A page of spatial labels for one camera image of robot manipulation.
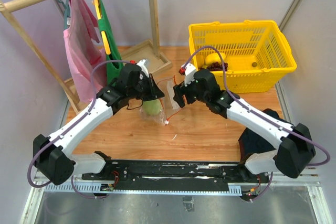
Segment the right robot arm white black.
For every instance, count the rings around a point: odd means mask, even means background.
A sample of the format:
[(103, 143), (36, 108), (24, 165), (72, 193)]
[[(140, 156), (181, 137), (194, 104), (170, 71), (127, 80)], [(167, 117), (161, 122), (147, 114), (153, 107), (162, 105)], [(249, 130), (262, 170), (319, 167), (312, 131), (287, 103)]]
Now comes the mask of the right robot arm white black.
[(200, 101), (211, 112), (244, 125), (273, 147), (271, 151), (244, 156), (238, 164), (238, 177), (242, 181), (250, 182), (265, 172), (282, 172), (289, 178), (297, 178), (308, 166), (316, 151), (305, 125), (294, 126), (257, 110), (238, 95), (222, 90), (206, 69), (192, 75), (190, 81), (173, 87), (173, 99), (181, 108)]

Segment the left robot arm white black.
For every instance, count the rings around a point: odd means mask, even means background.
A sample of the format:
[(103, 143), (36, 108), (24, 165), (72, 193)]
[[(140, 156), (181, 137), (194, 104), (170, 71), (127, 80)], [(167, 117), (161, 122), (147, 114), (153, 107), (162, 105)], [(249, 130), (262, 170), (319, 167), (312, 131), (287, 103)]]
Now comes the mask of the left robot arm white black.
[(152, 101), (164, 97), (147, 69), (148, 60), (126, 63), (119, 76), (96, 93), (96, 98), (73, 120), (48, 137), (33, 142), (33, 165), (51, 183), (61, 185), (72, 175), (93, 173), (100, 179), (112, 175), (108, 156), (101, 152), (75, 155), (74, 149), (98, 125), (111, 118), (132, 99)]

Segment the green cabbage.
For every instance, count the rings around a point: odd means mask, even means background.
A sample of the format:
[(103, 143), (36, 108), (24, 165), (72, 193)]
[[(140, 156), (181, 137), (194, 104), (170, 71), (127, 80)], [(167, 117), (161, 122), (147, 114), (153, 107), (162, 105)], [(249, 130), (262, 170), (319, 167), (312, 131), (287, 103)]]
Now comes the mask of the green cabbage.
[(145, 101), (142, 106), (143, 112), (148, 116), (155, 116), (161, 112), (161, 103), (159, 99)]

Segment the clear zip top bag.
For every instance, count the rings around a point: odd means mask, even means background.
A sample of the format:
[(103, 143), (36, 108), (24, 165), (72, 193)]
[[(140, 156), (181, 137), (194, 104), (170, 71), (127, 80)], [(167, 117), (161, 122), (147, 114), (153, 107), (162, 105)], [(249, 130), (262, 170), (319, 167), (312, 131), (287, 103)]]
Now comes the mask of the clear zip top bag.
[(173, 87), (176, 85), (175, 76), (165, 78), (157, 83), (157, 86), (163, 91), (165, 96), (160, 98), (161, 112), (155, 116), (148, 116), (143, 112), (142, 106), (140, 107), (140, 116), (145, 120), (152, 120), (161, 125), (168, 125), (169, 120), (180, 111), (179, 105), (173, 100), (174, 91)]

